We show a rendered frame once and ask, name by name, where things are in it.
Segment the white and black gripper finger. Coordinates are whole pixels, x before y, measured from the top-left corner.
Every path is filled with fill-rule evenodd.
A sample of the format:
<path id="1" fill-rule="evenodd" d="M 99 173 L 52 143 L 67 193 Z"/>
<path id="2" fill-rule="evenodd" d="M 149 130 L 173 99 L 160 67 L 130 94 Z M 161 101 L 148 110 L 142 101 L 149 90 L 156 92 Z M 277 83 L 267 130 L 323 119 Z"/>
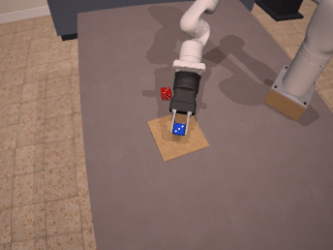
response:
<path id="1" fill-rule="evenodd" d="M 184 131 L 184 136 L 187 136 L 187 131 L 188 131 L 188 125 L 189 125 L 189 118 L 191 117 L 192 113 L 188 111 L 187 113 L 187 122 L 185 124 L 185 131 Z"/>
<path id="2" fill-rule="evenodd" d="M 174 128 L 174 123 L 175 123 L 175 115 L 176 115 L 177 111 L 176 109 L 172 109 L 172 123 L 171 123 L 171 128 L 170 128 L 170 133 L 173 134 L 173 128 Z"/>

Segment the red die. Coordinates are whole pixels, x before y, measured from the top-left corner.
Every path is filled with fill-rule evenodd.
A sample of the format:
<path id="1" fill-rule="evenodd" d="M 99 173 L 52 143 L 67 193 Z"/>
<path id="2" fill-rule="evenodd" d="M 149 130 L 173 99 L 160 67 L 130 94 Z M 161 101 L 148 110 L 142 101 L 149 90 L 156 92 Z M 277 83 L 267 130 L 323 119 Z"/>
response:
<path id="1" fill-rule="evenodd" d="M 162 97 L 162 100 L 171 99 L 171 91 L 170 91 L 169 87 L 161 88 L 161 97 Z"/>

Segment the blue die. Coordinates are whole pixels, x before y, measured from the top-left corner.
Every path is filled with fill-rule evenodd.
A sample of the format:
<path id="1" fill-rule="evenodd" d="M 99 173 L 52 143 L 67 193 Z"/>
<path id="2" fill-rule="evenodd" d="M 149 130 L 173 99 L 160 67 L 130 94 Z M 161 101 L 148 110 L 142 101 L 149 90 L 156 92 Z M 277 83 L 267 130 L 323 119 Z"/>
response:
<path id="1" fill-rule="evenodd" d="M 184 136 L 185 124 L 174 123 L 173 134 L 178 136 Z"/>

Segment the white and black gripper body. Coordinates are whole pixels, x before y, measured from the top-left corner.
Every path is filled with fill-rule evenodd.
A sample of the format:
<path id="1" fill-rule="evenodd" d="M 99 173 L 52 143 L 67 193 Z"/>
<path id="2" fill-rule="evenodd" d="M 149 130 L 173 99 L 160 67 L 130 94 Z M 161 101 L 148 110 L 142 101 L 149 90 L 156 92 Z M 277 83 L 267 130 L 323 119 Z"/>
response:
<path id="1" fill-rule="evenodd" d="M 200 74 L 205 72 L 206 65 L 194 56 L 181 56 L 173 61 L 172 68 L 176 69 L 173 84 L 174 95 L 170 101 L 169 111 L 176 109 L 177 113 L 192 115 L 196 113 L 196 95 L 198 93 Z"/>

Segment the tan square mat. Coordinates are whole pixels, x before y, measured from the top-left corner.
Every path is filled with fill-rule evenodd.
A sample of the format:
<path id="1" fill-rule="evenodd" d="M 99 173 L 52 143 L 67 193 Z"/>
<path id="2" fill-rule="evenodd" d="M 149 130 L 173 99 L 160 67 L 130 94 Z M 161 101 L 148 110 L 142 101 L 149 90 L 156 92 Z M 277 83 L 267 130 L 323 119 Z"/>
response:
<path id="1" fill-rule="evenodd" d="M 164 162 L 201 150 L 209 144 L 191 115 L 187 136 L 170 133 L 173 115 L 147 121 Z M 176 113 L 175 123 L 186 124 L 187 114 Z"/>

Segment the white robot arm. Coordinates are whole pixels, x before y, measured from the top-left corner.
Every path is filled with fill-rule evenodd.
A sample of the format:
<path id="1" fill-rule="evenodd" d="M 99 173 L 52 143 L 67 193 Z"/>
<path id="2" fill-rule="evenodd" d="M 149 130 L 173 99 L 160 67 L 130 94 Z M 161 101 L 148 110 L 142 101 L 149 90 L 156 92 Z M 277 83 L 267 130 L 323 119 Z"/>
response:
<path id="1" fill-rule="evenodd" d="M 312 0 L 317 7 L 306 29 L 306 37 L 293 58 L 283 86 L 295 96 L 307 94 L 333 57 L 333 0 Z M 183 14 L 180 28 L 192 37 L 183 42 L 180 55 L 194 56 L 202 61 L 203 50 L 210 36 L 210 25 L 201 15 L 213 14 L 220 0 L 196 0 Z"/>

